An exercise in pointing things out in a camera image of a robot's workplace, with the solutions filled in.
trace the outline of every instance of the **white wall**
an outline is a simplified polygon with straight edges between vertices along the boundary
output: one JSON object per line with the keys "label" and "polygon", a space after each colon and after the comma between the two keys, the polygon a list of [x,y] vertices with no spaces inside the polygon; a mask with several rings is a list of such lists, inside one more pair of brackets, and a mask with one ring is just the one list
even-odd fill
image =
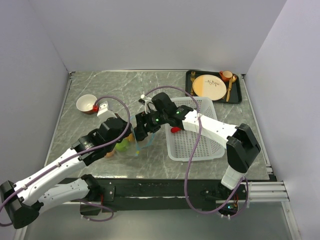
{"label": "white wall", "polygon": [[305,240],[320,236],[319,10],[319,0],[288,0],[245,77]]}
{"label": "white wall", "polygon": [[[26,0],[0,0],[0,184],[43,167],[68,72]],[[9,222],[5,211],[0,221]],[[11,240],[12,226],[0,227]]]}
{"label": "white wall", "polygon": [[69,71],[246,73],[286,0],[29,0]]}

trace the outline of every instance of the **black tray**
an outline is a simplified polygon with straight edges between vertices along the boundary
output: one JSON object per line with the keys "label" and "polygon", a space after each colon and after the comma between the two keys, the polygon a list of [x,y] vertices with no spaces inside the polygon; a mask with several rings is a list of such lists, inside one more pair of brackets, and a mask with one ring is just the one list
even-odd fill
{"label": "black tray", "polygon": [[[191,83],[191,72],[195,71],[195,78],[201,76],[201,75],[213,75],[221,79],[219,72],[215,71],[199,71],[199,70],[189,70],[185,73],[185,91],[190,93],[192,88]],[[229,87],[229,82],[225,82],[226,89]],[[239,104],[242,101],[242,95],[241,95],[241,89],[240,89],[240,80],[239,76],[237,75],[236,81],[233,83],[233,86],[230,91],[230,98],[229,101],[227,101],[227,97],[225,96],[224,99],[219,99],[212,101],[214,103],[222,103],[222,104]]]}

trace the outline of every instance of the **white bowl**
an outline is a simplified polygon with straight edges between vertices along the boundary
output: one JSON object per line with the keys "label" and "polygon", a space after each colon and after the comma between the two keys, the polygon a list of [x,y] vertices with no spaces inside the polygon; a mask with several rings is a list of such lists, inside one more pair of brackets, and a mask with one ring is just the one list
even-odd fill
{"label": "white bowl", "polygon": [[76,101],[76,108],[85,113],[85,114],[93,114],[93,106],[96,102],[97,98],[96,96],[92,94],[86,94],[81,97]]}

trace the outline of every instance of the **yellow object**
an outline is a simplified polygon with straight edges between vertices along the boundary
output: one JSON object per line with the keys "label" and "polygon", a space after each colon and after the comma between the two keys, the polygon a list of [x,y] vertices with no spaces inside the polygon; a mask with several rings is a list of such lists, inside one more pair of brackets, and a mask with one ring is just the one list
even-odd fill
{"label": "yellow object", "polygon": [[121,142],[117,143],[114,148],[118,152],[125,152],[125,151],[127,151],[128,146],[129,146],[129,141],[124,138],[124,139],[122,139]]}
{"label": "yellow object", "polygon": [[105,158],[110,158],[115,154],[115,152],[116,152],[116,149],[113,149],[111,152],[108,152],[104,157]]}
{"label": "yellow object", "polygon": [[[192,84],[193,84],[194,81],[196,80],[196,72],[195,72],[195,71],[192,71],[192,72],[191,72],[190,80],[191,80],[191,83],[192,83]],[[193,87],[191,87],[190,94],[191,94],[191,96],[194,96],[194,95],[195,95],[195,91],[194,91],[194,88],[193,88]]]}
{"label": "yellow object", "polygon": [[232,88],[232,84],[237,80],[237,76],[236,75],[233,75],[232,78],[229,80],[229,87],[228,87],[228,92],[227,92],[227,95],[226,95],[226,101],[229,102],[229,99],[230,99],[230,91],[231,91],[231,88]]}
{"label": "yellow object", "polygon": [[132,133],[130,133],[130,135],[127,136],[125,139],[127,139],[130,143],[134,143],[136,141]]}

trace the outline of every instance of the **green toy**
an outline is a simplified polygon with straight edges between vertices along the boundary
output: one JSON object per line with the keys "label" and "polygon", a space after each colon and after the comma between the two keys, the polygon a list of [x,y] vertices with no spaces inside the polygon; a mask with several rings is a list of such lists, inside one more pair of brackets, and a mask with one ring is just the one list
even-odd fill
{"label": "green toy", "polygon": [[124,138],[122,142],[117,143],[114,148],[118,152],[125,152],[127,151],[128,146],[129,146],[129,141]]}

